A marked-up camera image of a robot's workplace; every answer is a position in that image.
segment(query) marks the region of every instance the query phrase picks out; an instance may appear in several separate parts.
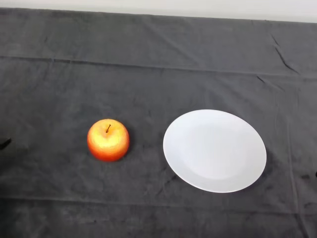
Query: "gray tablecloth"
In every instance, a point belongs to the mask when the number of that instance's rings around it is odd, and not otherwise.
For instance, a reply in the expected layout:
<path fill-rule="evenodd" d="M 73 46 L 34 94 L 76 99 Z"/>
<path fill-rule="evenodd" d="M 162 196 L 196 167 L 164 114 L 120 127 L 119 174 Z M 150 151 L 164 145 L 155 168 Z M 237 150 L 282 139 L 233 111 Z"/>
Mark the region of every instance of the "gray tablecloth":
<path fill-rule="evenodd" d="M 262 137 L 250 187 L 217 194 L 168 166 L 162 139 L 197 109 Z M 124 123 L 103 163 L 90 126 Z M 2 238 L 317 237 L 317 25 L 0 9 Z"/>

